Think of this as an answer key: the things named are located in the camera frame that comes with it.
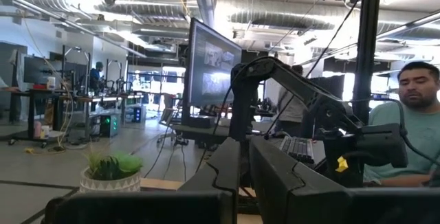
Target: man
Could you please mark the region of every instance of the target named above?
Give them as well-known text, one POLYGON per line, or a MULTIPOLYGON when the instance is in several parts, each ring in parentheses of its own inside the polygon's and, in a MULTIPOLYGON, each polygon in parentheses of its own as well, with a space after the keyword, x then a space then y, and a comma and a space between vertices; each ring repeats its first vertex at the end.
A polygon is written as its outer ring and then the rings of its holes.
MULTIPOLYGON (((291 69, 299 75, 303 74, 303 66, 301 65, 293 65, 291 69)), ((286 88, 281 87, 278 93, 278 113, 284 109, 292 96, 292 93, 286 88)), ((298 98, 291 100, 285 110, 279 114, 280 117, 278 118, 275 131, 285 131, 291 136, 300 136, 304 110, 305 106, 298 98)))
POLYGON ((101 78, 100 72, 104 69, 102 62, 97 62, 94 69, 90 70, 89 88, 93 90, 99 90, 99 79, 101 78))
MULTIPOLYGON (((439 74, 433 65, 413 62, 401 69, 397 77, 408 139, 415 148, 433 159, 440 156, 439 74)), ((370 125, 399 123, 397 104, 386 103, 374 108, 369 122, 370 125)), ((393 187, 415 187, 427 182, 435 169, 434 165, 411 149, 407 148, 406 151, 406 168, 393 168, 390 164, 380 167, 365 165, 364 181, 393 187)))

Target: wall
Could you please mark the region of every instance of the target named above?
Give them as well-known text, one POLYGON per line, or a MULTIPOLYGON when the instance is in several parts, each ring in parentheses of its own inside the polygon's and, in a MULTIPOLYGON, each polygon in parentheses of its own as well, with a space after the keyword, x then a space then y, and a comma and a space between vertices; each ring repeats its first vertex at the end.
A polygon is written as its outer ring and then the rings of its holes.
MULTIPOLYGON (((0 12, 15 12, 14 8, 1 6, 0 12)), ((126 67, 126 54, 127 52, 115 45, 111 45, 107 42, 101 41, 93 36, 66 32, 59 29, 47 21, 40 21, 35 19, 15 19, 15 21, 21 21, 21 24, 12 22, 13 18, 8 16, 0 16, 0 42, 13 45, 22 45, 24 50, 27 49, 27 54, 34 54, 38 57, 49 58, 50 52, 58 54, 63 53, 63 45, 66 45, 66 51, 70 47, 79 46, 83 52, 90 52, 92 56, 92 67, 99 60, 104 64, 107 59, 119 60, 123 66, 123 72, 126 67)), ((66 56, 68 62, 87 64, 84 53, 78 53, 75 50, 70 51, 66 56)), ((9 77, 10 75, 5 72, 10 70, 10 67, 0 67, 0 77, 9 77)), ((119 77, 119 67, 111 65, 109 69, 109 79, 119 77)), ((9 100, 4 101, 0 99, 0 104, 8 104, 9 100)), ((22 99, 22 113, 27 113, 28 100, 22 99)))

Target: keyboard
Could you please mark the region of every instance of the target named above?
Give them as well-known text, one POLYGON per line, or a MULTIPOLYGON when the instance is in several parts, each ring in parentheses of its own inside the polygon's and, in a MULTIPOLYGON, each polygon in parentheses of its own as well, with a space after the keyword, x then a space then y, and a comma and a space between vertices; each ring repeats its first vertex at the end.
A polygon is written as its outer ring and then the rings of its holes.
POLYGON ((280 150, 306 166, 315 167, 311 139, 300 137, 292 137, 290 139, 288 136, 285 136, 283 142, 281 142, 280 150))

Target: bottle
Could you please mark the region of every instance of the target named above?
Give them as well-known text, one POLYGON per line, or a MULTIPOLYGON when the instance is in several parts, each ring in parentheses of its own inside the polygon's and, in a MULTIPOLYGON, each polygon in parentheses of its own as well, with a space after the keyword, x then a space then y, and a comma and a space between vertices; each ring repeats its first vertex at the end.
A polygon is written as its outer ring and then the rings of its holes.
POLYGON ((34 123, 34 137, 40 137, 41 136, 41 123, 36 121, 34 123))

